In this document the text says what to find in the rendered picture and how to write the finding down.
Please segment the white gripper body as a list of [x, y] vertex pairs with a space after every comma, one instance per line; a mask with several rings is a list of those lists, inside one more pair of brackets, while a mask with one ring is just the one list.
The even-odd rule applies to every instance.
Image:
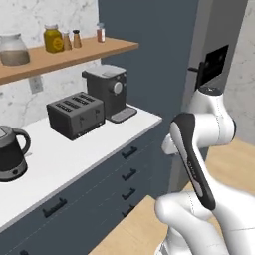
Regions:
[[166, 155], [178, 154], [177, 147], [175, 146], [170, 134], [164, 138], [161, 149]]

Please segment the black fridge dispenser panel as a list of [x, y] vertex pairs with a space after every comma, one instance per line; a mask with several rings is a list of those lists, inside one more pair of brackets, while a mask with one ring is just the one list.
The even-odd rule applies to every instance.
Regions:
[[201, 86], [222, 73], [228, 48], [229, 46], [225, 45], [215, 51], [206, 54]]

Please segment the grey fridge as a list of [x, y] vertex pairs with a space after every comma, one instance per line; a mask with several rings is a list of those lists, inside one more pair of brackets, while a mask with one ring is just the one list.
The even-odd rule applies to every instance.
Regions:
[[171, 0], [167, 17], [172, 56], [168, 65], [172, 111], [165, 124], [184, 111], [202, 113], [205, 103], [195, 91], [197, 68], [207, 53], [228, 45], [222, 73], [199, 88], [224, 91], [248, 0]]

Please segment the red spice bottle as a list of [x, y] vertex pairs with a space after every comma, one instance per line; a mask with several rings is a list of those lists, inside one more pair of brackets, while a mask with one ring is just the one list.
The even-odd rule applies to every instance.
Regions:
[[98, 26], [98, 28], [97, 28], [98, 41], [100, 43], [103, 43], [106, 40], [105, 24], [104, 23], [98, 23], [97, 26]]

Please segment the brown shaker with silver cap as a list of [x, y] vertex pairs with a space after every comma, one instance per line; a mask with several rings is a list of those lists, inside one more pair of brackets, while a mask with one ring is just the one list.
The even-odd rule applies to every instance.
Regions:
[[64, 50], [70, 51], [72, 50], [72, 44], [69, 37], [69, 31], [63, 32], [63, 42], [64, 42]]

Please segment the dark blue drawer cabinet run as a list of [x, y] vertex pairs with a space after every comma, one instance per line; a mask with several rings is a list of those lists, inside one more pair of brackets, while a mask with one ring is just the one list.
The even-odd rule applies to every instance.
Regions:
[[[0, 233], [0, 255], [88, 255], [124, 218], [129, 205], [151, 196], [157, 127], [92, 169], [53, 198]], [[124, 159], [131, 146], [137, 152]], [[136, 169], [124, 181], [122, 175]], [[123, 200], [122, 194], [136, 192]], [[48, 218], [49, 209], [65, 198], [67, 204]]]

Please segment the glass jar with grey contents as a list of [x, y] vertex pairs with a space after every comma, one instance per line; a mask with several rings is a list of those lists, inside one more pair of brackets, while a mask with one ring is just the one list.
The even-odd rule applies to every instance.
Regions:
[[0, 62], [9, 67], [30, 62], [28, 49], [20, 33], [0, 35]]

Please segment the grey wall outlet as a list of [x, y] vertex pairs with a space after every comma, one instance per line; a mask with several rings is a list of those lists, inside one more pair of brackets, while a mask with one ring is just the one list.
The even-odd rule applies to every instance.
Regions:
[[31, 77], [29, 79], [29, 85], [32, 94], [37, 94], [43, 91], [43, 82], [40, 76]]

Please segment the dark grey coffee machine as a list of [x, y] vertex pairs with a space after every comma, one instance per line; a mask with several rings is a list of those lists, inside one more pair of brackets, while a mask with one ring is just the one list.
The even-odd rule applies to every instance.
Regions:
[[88, 94], [104, 102], [108, 121], [119, 124], [133, 117], [137, 110], [127, 106], [127, 70], [114, 65], [100, 65], [82, 71]]

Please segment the tall dark blue cabinet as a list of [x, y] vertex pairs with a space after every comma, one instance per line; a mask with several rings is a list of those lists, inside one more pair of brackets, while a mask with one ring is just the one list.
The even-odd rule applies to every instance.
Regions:
[[171, 158], [161, 150], [181, 112], [199, 0], [99, 0], [111, 38], [137, 42], [136, 50], [102, 60], [127, 70], [127, 102], [162, 117], [154, 143], [151, 196], [168, 192]]

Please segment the yellow jar with label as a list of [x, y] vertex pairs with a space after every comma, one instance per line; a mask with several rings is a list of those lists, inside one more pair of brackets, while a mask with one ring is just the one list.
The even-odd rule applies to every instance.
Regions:
[[45, 48], [48, 53], [64, 51], [64, 42], [58, 25], [46, 25], [44, 32]]

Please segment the brown shaker with black cap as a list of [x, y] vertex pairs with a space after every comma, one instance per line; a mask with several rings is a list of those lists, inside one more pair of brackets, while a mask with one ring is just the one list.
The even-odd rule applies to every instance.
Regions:
[[82, 47], [82, 42], [81, 42], [81, 37], [80, 37], [80, 31], [79, 30], [74, 30], [74, 41], [73, 45], [75, 48], [81, 48]]

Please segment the dark grey four-slot toaster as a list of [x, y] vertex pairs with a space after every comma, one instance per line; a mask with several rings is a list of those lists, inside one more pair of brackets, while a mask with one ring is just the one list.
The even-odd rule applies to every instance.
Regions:
[[50, 127], [69, 140], [105, 123], [104, 102], [79, 92], [47, 104]]

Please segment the wooden wall shelf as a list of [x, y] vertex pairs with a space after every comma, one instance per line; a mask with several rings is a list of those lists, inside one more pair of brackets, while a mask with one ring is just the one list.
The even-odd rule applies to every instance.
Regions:
[[29, 50], [31, 62], [27, 65], [7, 67], [0, 63], [0, 86], [19, 80], [50, 73], [92, 60], [121, 54], [139, 47], [137, 42], [106, 37], [99, 43], [96, 37], [82, 40], [82, 47], [71, 51], [51, 54], [44, 47]]

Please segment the black electric kettle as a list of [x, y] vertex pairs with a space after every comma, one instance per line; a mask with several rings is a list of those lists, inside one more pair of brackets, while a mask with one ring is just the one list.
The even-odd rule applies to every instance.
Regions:
[[31, 139], [24, 130], [0, 126], [0, 182], [13, 181], [27, 171], [25, 154], [30, 146]]

